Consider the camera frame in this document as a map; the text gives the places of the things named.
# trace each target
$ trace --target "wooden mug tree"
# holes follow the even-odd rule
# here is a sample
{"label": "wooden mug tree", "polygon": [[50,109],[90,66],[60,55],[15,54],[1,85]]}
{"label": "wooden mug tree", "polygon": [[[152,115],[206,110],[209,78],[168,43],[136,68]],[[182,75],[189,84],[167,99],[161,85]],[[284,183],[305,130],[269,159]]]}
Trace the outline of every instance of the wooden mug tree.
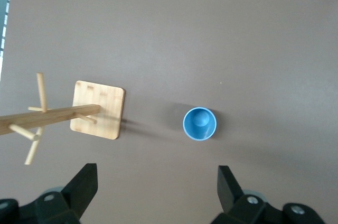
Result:
{"label": "wooden mug tree", "polygon": [[[77,81],[73,107],[48,109],[42,73],[37,74],[37,84],[41,108],[29,107],[35,112],[0,117],[0,135],[17,132],[32,141],[26,165],[32,163],[46,125],[71,120],[70,128],[76,132],[118,138],[125,95],[122,88]],[[36,133],[29,130],[36,127]]]}

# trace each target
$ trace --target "gray table surface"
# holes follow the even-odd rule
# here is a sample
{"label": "gray table surface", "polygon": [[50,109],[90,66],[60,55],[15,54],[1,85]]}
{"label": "gray table surface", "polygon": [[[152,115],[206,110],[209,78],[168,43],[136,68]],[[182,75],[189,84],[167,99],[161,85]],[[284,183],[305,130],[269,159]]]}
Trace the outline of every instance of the gray table surface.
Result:
{"label": "gray table surface", "polygon": [[[46,128],[1,136],[0,197],[21,204],[97,163],[83,223],[210,223],[217,167],[281,209],[300,202],[338,218],[338,0],[11,0],[0,115],[71,106],[77,80],[126,90],[120,138]],[[195,106],[219,127],[183,132]]]}

